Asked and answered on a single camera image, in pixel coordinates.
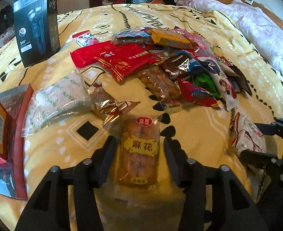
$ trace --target candy wrapper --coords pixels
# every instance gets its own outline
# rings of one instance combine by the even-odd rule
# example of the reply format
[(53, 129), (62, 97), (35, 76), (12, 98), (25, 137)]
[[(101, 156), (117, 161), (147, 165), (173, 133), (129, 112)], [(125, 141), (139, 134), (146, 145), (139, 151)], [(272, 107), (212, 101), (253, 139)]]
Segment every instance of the candy wrapper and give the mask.
[(185, 36), (185, 38), (190, 41), (195, 52), (208, 56), (214, 56), (214, 53), (212, 51), (212, 48), (214, 48), (213, 44), (207, 41), (204, 37), (196, 33), (190, 33), (187, 30), (178, 27), (170, 29), (169, 31), (176, 32), (180, 35)]
[(228, 77), (228, 80), (229, 80), (231, 86), (234, 88), (234, 91), (235, 91), (236, 93), (240, 93), (241, 90), (240, 90), (240, 88), (239, 88), (239, 86), (238, 86), (238, 84), (237, 84), (237, 82), (236, 82), (236, 80), (235, 80), (235, 77), (233, 77), (233, 76)]
[(181, 94), (188, 102), (195, 102), (205, 107), (219, 107), (216, 99), (207, 90), (199, 88), (191, 82), (183, 82), (180, 78), (177, 78), (177, 81)]
[(33, 93), (25, 115), (22, 137), (37, 133), (53, 122), (90, 110), (91, 98), (80, 74), (72, 73)]
[(193, 81), (196, 86), (209, 91), (215, 98), (221, 98), (221, 95), (208, 74), (200, 72), (193, 77)]
[(144, 69), (137, 76), (149, 88), (150, 92), (158, 98), (164, 109), (171, 111), (179, 109), (180, 91), (158, 66)]
[(71, 52), (71, 58), (75, 66), (79, 69), (97, 62), (94, 59), (100, 53), (107, 51), (115, 46), (110, 41), (97, 43), (84, 48), (79, 48)]
[(108, 94), (99, 80), (88, 89), (92, 99), (91, 108), (103, 120), (103, 128), (109, 130), (121, 116), (130, 112), (140, 102), (118, 102)]
[(262, 132), (256, 127), (250, 117), (242, 110), (237, 110), (234, 117), (232, 146), (237, 155), (244, 150), (266, 153), (266, 140)]
[(245, 90), (250, 96), (252, 96), (252, 91), (242, 71), (235, 65), (230, 66), (230, 68), (239, 76), (234, 77), (234, 80), (236, 81), (240, 90)]
[(182, 51), (162, 62), (160, 67), (171, 81), (175, 82), (177, 78), (186, 80), (190, 77), (187, 72), (190, 69), (190, 59), (192, 59), (191, 55)]
[(72, 38), (78, 43), (81, 47), (90, 46), (93, 44), (100, 43), (98, 39), (96, 39), (89, 30), (77, 33), (72, 35)]
[(149, 30), (155, 44), (170, 46), (178, 49), (193, 49), (192, 44), (177, 32), (154, 28)]
[(226, 103), (227, 111), (236, 107), (239, 103), (237, 95), (227, 79), (227, 76), (222, 71), (216, 59), (205, 57), (204, 55), (196, 55), (201, 66), (205, 68), (210, 77), (212, 78), (216, 88), (218, 89), (221, 97)]
[(151, 34), (147, 33), (148, 29), (149, 28), (127, 29), (120, 31), (119, 33), (113, 34), (111, 42), (114, 45), (128, 44), (128, 43), (154, 44), (151, 38)]
[(98, 54), (95, 59), (104, 68), (109, 69), (118, 82), (157, 61), (153, 55), (137, 44), (113, 45)]
[(157, 119), (132, 117), (124, 121), (116, 174), (119, 185), (148, 189), (157, 183), (159, 140)]

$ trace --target black product box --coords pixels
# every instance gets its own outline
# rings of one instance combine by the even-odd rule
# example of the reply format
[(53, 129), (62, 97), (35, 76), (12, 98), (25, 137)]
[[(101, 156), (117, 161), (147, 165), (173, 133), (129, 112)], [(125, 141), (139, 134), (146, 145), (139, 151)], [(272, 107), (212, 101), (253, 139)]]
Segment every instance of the black product box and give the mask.
[(44, 61), (60, 49), (57, 0), (18, 0), (14, 27), (24, 67)]

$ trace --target red snack wrapper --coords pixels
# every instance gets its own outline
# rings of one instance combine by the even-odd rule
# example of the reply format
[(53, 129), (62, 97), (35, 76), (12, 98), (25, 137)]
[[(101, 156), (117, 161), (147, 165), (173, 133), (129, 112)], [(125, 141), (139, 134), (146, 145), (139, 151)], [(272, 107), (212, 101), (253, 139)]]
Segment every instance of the red snack wrapper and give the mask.
[(177, 78), (177, 82), (180, 87), (181, 94), (188, 102), (195, 102), (205, 107), (219, 107), (213, 95), (207, 90), (197, 87), (191, 82), (184, 82), (180, 78)]
[(104, 68), (109, 69), (118, 82), (157, 61), (152, 54), (137, 44), (113, 45), (95, 59)]
[(110, 41), (105, 41), (91, 46), (79, 48), (71, 52), (70, 54), (75, 66), (81, 69), (88, 65), (96, 63), (97, 60), (94, 58), (113, 46), (114, 45)]

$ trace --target blanket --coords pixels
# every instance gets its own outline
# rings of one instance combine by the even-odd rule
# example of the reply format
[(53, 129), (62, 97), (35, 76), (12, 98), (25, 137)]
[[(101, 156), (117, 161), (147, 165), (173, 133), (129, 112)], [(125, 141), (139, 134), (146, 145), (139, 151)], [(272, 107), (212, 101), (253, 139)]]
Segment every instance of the blanket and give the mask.
[[(90, 30), (99, 41), (110, 40), (113, 33), (136, 27), (170, 29), (175, 26), (197, 32), (217, 47), (226, 58), (235, 64), (247, 78), (252, 96), (238, 95), (240, 106), (254, 122), (270, 123), (274, 117), (283, 118), (283, 73), (273, 68), (235, 27), (234, 22), (217, 11), (202, 14), (190, 7), (162, 4), (119, 4), (69, 12), (58, 16), (61, 50), (39, 64), (24, 68), (16, 39), (0, 50), (0, 92), (31, 83), (36, 90), (47, 87), (75, 70), (70, 52), (80, 46), (72, 35)], [(97, 78), (104, 89), (118, 101), (141, 101), (134, 109), (137, 114), (154, 115), (158, 111), (150, 92), (135, 76), (123, 84), (116, 82), (102, 67), (92, 65), (81, 70), (84, 80), (93, 84)], [(170, 115), (170, 120), (160, 125), (160, 130), (177, 139), (190, 158), (210, 167), (228, 165), (245, 186), (254, 201), (258, 201), (268, 177), (256, 176), (238, 160), (230, 141), (229, 124), (234, 112), (195, 105)], [(84, 125), (94, 126), (88, 136), (77, 130)], [(102, 120), (89, 112), (73, 116), (53, 124), (24, 141), (24, 175), (28, 197), (40, 183), (51, 166), (71, 167), (94, 150), (101, 148), (108, 133), (102, 128)], [(148, 204), (128, 205), (115, 200), (117, 185), (113, 182), (117, 163), (114, 161), (110, 178), (101, 189), (95, 190), (96, 201), (105, 230), (176, 230), (182, 213), (184, 194), (176, 187), (169, 174), (160, 138), (158, 189), (151, 194)], [(273, 152), (283, 156), (283, 139), (271, 137)], [(123, 195), (129, 197), (129, 191)], [(8, 198), (0, 194), (0, 218), (14, 230), (27, 201)], [(69, 190), (70, 221), (76, 231), (73, 207), (73, 189)], [(207, 209), (211, 210), (211, 188), (207, 188)]]

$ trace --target black diamond pattern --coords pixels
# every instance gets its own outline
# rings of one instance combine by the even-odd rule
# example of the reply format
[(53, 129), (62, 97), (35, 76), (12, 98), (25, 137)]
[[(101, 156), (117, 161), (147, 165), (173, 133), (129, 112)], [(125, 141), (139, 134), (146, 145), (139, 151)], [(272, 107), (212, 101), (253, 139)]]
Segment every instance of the black diamond pattern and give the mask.
[(81, 137), (89, 141), (98, 130), (99, 129), (96, 126), (87, 121), (78, 130), (76, 130), (76, 132), (79, 133)]

